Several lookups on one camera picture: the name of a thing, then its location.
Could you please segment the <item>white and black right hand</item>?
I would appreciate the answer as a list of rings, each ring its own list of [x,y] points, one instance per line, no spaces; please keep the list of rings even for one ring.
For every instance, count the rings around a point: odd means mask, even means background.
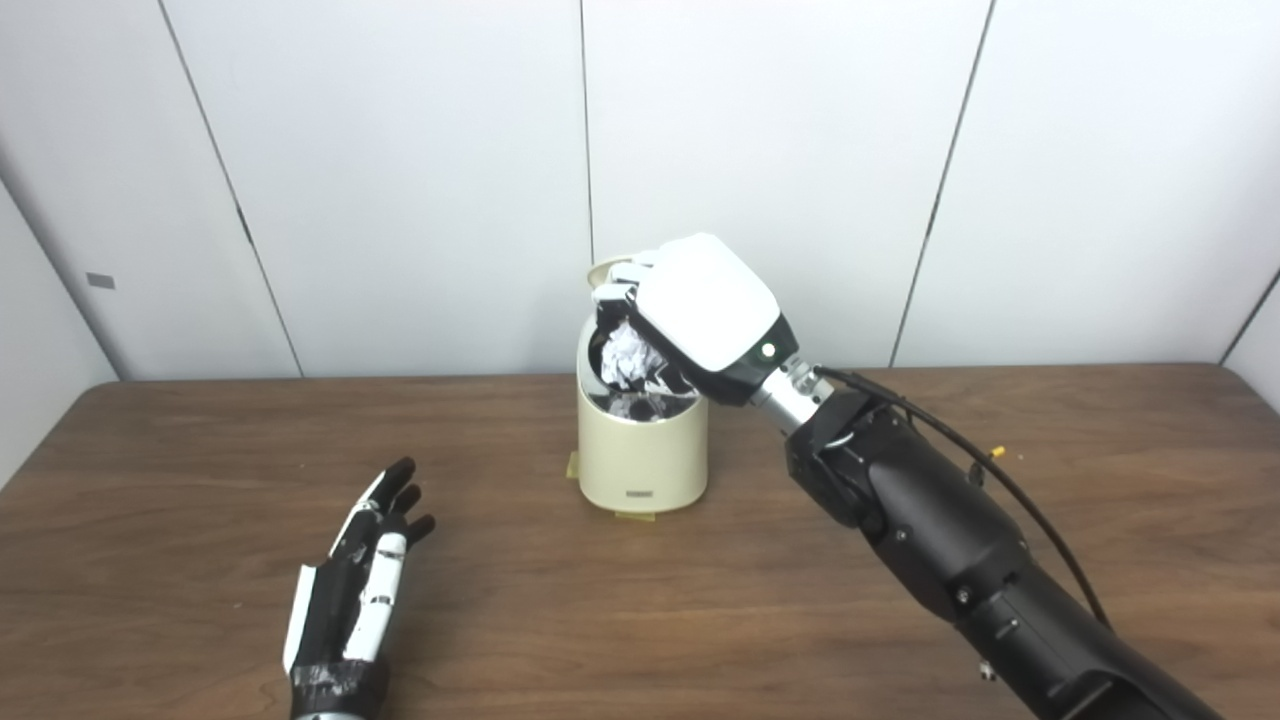
[[[654,348],[653,386],[732,407],[760,405],[799,351],[767,283],[722,240],[699,233],[618,258],[591,286],[607,329],[626,324]]]

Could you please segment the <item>white and black left hand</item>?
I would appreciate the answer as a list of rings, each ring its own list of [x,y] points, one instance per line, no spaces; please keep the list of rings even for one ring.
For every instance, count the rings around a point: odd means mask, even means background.
[[[416,462],[402,457],[378,474],[348,511],[319,565],[302,565],[282,666],[291,719],[378,719],[389,696],[383,653],[412,547],[435,528],[421,498]]]

